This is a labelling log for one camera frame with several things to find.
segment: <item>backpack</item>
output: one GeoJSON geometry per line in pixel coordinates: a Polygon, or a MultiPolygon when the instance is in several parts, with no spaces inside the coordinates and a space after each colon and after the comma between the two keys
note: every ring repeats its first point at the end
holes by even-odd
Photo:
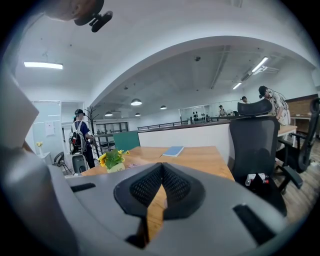
{"type": "Polygon", "coordinates": [[[72,124],[72,135],[69,138],[69,145],[70,145],[70,152],[71,154],[75,154],[77,152],[81,152],[81,154],[83,152],[87,151],[87,144],[86,144],[86,140],[85,137],[83,135],[83,133],[80,131],[81,125],[83,121],[80,121],[80,123],[78,124],[78,127],[76,129],[76,123],[77,121],[75,121],[72,124]]]}

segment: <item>wooden floor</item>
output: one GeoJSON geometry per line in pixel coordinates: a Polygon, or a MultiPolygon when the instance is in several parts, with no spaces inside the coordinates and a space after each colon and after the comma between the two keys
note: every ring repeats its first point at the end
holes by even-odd
{"type": "MultiPolygon", "coordinates": [[[[313,208],[320,193],[320,140],[316,139],[311,151],[311,162],[317,165],[310,165],[307,170],[300,174],[303,185],[300,189],[290,182],[287,185],[286,193],[283,196],[287,208],[287,219],[290,223],[300,220],[313,208]]],[[[282,182],[283,177],[274,178],[277,186],[282,182]]]]}

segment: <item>black pants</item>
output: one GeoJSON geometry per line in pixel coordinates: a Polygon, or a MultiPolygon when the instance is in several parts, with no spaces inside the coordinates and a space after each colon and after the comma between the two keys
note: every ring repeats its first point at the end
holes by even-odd
{"type": "Polygon", "coordinates": [[[86,148],[86,152],[83,152],[83,155],[84,155],[90,169],[95,167],[95,160],[94,160],[94,155],[92,154],[92,148],[88,146],[86,148]]]}

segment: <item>green partition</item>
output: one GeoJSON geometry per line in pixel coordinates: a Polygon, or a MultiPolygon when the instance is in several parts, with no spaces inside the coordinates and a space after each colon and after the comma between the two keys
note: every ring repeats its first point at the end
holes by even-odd
{"type": "Polygon", "coordinates": [[[127,151],[140,147],[137,131],[118,132],[113,134],[113,139],[117,150],[127,151]]]}

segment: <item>gray chair armrest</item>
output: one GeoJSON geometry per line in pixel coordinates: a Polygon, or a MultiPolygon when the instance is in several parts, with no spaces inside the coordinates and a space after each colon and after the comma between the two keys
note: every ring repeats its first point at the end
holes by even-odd
{"type": "Polygon", "coordinates": [[[293,143],[292,143],[292,142],[289,142],[289,141],[284,140],[284,139],[281,139],[281,138],[278,138],[278,142],[284,144],[285,146],[290,146],[290,147],[293,146],[293,143]]]}
{"type": "Polygon", "coordinates": [[[304,183],[303,180],[301,179],[300,175],[293,170],[289,166],[279,166],[281,171],[283,171],[284,175],[287,176],[293,183],[294,185],[300,189],[302,184],[304,183]]]}
{"type": "Polygon", "coordinates": [[[300,135],[300,134],[296,134],[296,133],[290,133],[290,135],[295,136],[299,139],[304,139],[304,140],[307,138],[307,136],[305,136],[305,135],[300,135]]]}

